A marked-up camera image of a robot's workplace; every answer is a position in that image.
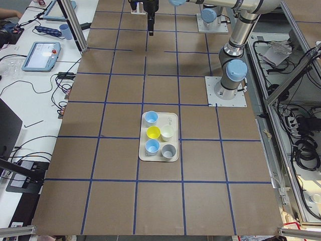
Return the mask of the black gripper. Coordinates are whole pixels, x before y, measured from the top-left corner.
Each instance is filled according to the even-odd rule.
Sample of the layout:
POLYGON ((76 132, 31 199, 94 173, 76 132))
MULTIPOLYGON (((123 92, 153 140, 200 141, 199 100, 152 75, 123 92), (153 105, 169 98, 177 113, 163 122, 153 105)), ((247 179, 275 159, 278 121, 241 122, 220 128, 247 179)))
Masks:
POLYGON ((142 3, 143 11, 147 14, 147 29, 150 36, 154 35, 154 13, 158 11, 158 0, 129 0, 134 13, 140 13, 139 3, 142 3))

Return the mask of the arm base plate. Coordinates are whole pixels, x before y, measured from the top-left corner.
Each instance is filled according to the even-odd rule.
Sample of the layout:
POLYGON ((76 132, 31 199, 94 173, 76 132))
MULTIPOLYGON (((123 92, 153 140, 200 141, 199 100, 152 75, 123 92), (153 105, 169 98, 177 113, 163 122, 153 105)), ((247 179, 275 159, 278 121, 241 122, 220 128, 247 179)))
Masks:
POLYGON ((204 22, 201 14, 196 14, 196 17, 199 33, 228 34, 229 32, 226 18, 222 15, 211 23, 204 22))
POLYGON ((247 107, 246 86, 239 86, 235 90, 226 90, 221 85, 221 76, 206 76, 206 91, 208 106, 212 107, 247 107))

